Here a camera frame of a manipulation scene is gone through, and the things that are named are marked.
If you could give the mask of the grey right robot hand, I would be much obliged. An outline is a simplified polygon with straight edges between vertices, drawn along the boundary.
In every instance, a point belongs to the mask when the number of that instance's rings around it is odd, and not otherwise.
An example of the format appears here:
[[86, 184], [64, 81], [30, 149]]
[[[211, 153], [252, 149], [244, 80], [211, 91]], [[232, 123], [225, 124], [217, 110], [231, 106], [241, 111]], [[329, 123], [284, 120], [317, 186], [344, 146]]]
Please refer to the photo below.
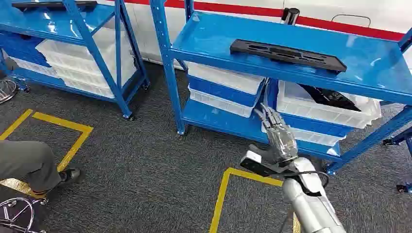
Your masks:
[[269, 164], [295, 159], [298, 148], [294, 135], [281, 117], [280, 113], [272, 107], [260, 103], [261, 110], [255, 109], [266, 130], [269, 141], [268, 149], [261, 149], [255, 145], [250, 145], [249, 150], [260, 155], [263, 161]]

